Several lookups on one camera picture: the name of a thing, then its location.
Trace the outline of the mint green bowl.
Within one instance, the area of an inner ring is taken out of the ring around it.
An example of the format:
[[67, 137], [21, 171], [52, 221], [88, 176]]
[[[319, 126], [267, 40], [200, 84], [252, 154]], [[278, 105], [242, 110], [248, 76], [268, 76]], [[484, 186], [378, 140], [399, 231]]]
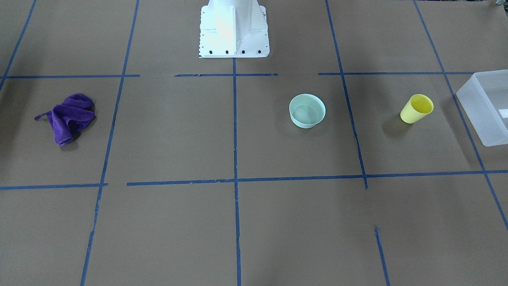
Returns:
[[312, 94], [299, 94], [291, 99], [289, 112], [292, 123], [299, 128], [312, 128], [321, 123], [326, 108], [321, 99]]

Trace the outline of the yellow plastic cup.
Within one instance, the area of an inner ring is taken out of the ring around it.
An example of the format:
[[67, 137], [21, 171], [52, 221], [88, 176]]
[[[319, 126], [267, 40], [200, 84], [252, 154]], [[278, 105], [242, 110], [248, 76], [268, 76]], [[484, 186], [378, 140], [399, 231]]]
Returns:
[[414, 94], [401, 110], [400, 118], [407, 124], [414, 124], [433, 112], [433, 109], [434, 103], [429, 97], [423, 94]]

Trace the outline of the purple microfiber cloth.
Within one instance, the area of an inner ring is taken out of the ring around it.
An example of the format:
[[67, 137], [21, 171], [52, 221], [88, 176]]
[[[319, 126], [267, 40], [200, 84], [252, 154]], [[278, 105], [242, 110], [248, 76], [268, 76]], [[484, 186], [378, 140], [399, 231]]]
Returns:
[[65, 98], [62, 103], [55, 105], [49, 112], [35, 116], [38, 121], [47, 118], [53, 130], [56, 145], [67, 145], [74, 139], [76, 133], [87, 128], [94, 118], [94, 102], [82, 93], [75, 93]]

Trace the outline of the clear plastic bin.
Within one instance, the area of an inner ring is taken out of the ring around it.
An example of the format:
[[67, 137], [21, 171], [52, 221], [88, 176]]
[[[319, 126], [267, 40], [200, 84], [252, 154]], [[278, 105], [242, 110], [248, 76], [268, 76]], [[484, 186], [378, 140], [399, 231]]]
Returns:
[[508, 143], [507, 70], [473, 73], [456, 96], [484, 146]]

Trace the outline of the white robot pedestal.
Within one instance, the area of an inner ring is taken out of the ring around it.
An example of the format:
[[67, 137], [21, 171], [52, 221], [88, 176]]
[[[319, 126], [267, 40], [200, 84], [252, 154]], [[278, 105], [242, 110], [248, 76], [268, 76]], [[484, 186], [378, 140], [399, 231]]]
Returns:
[[200, 16], [200, 58], [269, 56], [266, 8], [257, 0], [210, 0]]

